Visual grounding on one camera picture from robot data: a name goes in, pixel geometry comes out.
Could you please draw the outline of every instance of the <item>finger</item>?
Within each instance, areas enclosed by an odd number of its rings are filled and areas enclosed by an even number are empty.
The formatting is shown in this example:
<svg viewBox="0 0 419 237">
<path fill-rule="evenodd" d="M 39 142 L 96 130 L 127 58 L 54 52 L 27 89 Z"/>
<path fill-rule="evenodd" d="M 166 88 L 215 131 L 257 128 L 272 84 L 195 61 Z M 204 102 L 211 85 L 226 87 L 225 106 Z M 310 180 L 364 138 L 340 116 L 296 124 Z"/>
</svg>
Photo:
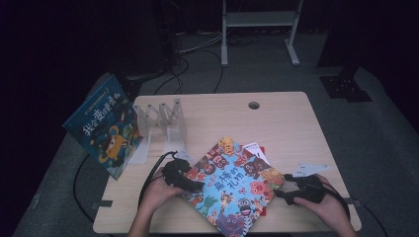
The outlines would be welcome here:
<svg viewBox="0 0 419 237">
<path fill-rule="evenodd" d="M 294 197 L 293 198 L 293 202 L 295 202 L 296 204 L 303 206 L 313 212 L 316 212 L 315 210 L 317 209 L 317 204 L 314 202 L 311 202 L 307 199 L 301 198 L 301 197 Z"/>
<path fill-rule="evenodd" d="M 314 176 L 316 176 L 320 180 L 320 182 L 330 184 L 329 181 L 324 176 L 321 176 L 319 174 L 315 174 Z"/>
</svg>

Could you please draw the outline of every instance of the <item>dark background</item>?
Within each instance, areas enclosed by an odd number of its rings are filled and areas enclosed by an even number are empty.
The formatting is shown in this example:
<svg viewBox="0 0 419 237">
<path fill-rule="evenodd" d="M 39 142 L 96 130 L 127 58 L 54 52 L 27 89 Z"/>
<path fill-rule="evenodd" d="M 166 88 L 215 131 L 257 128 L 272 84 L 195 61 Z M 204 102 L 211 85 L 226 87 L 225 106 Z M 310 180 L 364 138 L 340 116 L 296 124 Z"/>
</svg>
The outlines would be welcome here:
<svg viewBox="0 0 419 237">
<path fill-rule="evenodd" d="M 3 234 L 13 233 L 28 208 L 65 134 L 61 125 L 103 73 L 146 80 L 170 67 L 170 33 L 220 31 L 221 1 L 169 2 L 171 29 L 160 2 L 152 2 L 1 1 Z M 240 4 L 229 1 L 228 8 Z M 282 10 L 294 1 L 243 6 Z M 318 66 L 341 66 L 355 57 L 419 130 L 417 16 L 416 1 L 306 0 L 298 30 L 329 30 Z"/>
</svg>

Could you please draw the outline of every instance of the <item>wrist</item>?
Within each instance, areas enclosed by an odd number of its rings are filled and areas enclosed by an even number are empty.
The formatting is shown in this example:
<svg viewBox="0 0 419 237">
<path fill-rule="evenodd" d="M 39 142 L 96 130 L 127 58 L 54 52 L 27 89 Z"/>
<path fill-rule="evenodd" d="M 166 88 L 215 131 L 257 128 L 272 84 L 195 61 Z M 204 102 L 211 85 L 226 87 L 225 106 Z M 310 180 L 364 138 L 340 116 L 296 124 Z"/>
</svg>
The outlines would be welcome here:
<svg viewBox="0 0 419 237">
<path fill-rule="evenodd" d="M 339 237 L 356 237 L 357 232 L 350 222 L 334 229 Z"/>
<path fill-rule="evenodd" d="M 148 203 L 142 203 L 139 207 L 137 212 L 141 213 L 142 215 L 153 215 L 156 208 L 154 208 L 152 205 Z"/>
</svg>

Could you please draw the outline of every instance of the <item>book cover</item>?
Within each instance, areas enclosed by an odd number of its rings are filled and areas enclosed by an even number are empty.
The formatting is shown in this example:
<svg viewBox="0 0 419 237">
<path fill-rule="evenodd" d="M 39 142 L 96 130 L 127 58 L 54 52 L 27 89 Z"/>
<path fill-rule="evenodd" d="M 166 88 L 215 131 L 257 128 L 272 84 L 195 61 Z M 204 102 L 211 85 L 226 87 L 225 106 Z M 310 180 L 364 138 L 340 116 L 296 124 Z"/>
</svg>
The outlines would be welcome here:
<svg viewBox="0 0 419 237">
<path fill-rule="evenodd" d="M 183 198 L 226 237 L 245 236 L 284 181 L 280 172 L 229 137 L 185 175 L 205 185 Z"/>
<path fill-rule="evenodd" d="M 113 74 L 63 127 L 117 180 L 141 142 L 136 113 Z"/>
</svg>

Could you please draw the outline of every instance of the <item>hole in table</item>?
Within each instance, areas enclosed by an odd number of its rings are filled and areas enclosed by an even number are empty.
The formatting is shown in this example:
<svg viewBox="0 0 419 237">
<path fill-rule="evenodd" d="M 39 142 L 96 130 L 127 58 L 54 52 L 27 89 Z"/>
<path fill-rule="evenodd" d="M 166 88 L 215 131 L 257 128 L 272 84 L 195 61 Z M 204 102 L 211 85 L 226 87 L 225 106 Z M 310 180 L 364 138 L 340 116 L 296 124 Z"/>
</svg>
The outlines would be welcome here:
<svg viewBox="0 0 419 237">
<path fill-rule="evenodd" d="M 250 102 L 249 103 L 249 108 L 252 109 L 252 110 L 258 110 L 259 107 L 261 107 L 261 106 L 257 102 Z"/>
</svg>

